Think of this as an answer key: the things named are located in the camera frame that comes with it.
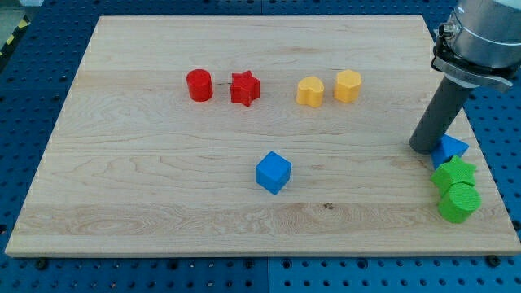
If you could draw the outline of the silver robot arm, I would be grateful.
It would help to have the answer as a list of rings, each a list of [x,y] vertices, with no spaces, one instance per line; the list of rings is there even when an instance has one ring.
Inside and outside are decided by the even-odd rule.
[[[431,66],[459,85],[508,91],[520,68],[520,0],[459,0],[433,53]]]

